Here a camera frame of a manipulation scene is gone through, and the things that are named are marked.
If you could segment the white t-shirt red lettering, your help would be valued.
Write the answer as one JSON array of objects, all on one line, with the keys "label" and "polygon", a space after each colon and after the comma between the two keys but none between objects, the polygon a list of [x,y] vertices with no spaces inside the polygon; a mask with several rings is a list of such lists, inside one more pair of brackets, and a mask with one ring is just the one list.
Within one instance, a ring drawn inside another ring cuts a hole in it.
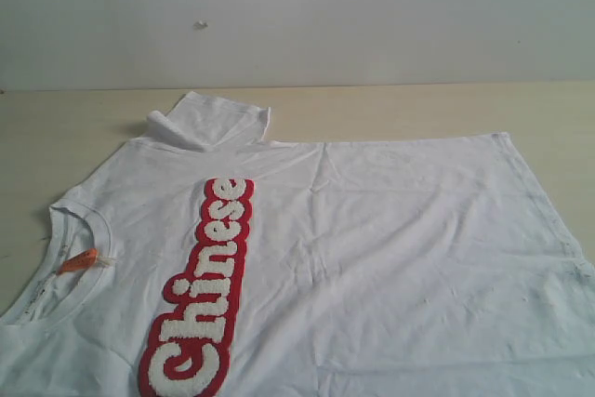
[{"label": "white t-shirt red lettering", "polygon": [[268,142],[189,93],[49,209],[5,396],[590,396],[594,268],[505,133]]}]

